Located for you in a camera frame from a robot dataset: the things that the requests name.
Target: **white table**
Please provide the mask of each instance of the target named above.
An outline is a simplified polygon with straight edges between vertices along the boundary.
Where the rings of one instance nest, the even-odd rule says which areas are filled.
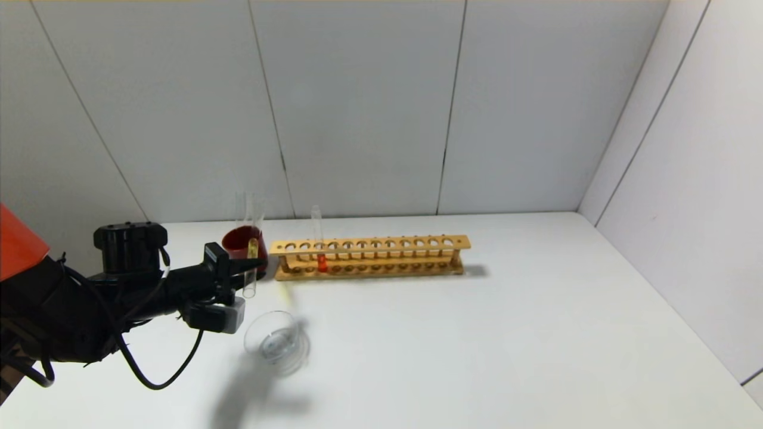
[[[232,224],[166,227],[180,267],[198,263],[203,244]],[[58,363],[51,389],[17,387],[0,408],[2,427],[763,427],[763,411],[577,214],[333,219],[324,230],[468,234],[473,248],[462,252],[464,276],[291,284],[310,361],[249,413],[251,398],[231,392],[257,379],[241,366],[246,326],[286,309],[273,281],[259,284],[242,329],[207,333],[169,388],[144,388],[118,354],[86,369]],[[264,231],[267,240],[308,238],[311,225],[268,221]],[[163,382],[195,335],[167,316],[127,342]]]

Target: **robotic arm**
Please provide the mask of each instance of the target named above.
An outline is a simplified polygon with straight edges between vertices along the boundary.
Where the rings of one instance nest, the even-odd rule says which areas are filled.
[[[2,206],[0,250],[0,360],[47,387],[51,361],[93,363],[121,351],[137,378],[150,389],[172,383],[193,357],[204,331],[236,332],[243,320],[245,271],[264,259],[232,260],[217,243],[207,243],[201,263],[169,270],[167,231],[152,222],[114,224],[93,234],[103,273],[85,278],[52,260],[48,247]],[[159,256],[167,271],[159,267]],[[122,334],[152,318],[179,311],[199,329],[188,359],[167,382],[153,384],[138,369]],[[16,355],[23,351],[24,358]],[[42,362],[45,376],[24,359]]]

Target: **wooden test tube rack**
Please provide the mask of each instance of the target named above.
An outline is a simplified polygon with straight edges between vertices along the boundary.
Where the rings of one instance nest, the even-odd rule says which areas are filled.
[[[276,280],[363,279],[370,277],[463,274],[460,251],[472,248],[465,235],[280,240],[270,245],[278,257]],[[328,271],[318,271],[326,255]]]

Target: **petri dish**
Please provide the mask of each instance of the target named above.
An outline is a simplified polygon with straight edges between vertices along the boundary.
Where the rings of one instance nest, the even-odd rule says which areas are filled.
[[[267,363],[288,363],[298,355],[299,325],[286,311],[271,311],[259,316],[246,330],[243,339],[247,353]]]

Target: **test tube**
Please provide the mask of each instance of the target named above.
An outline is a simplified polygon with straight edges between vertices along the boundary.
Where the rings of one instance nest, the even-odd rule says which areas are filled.
[[[259,242],[256,238],[250,238],[249,246],[246,250],[247,258],[257,258],[259,255]],[[241,295],[244,298],[254,298],[257,293],[257,268],[251,269],[243,274],[243,291]]]
[[[324,246],[324,230],[321,226],[322,218],[320,216],[320,208],[317,205],[313,206],[311,212],[313,218],[313,234],[315,235],[315,247],[317,249],[323,249]],[[329,270],[329,266],[326,263],[326,255],[323,253],[318,254],[318,271],[325,273]]]

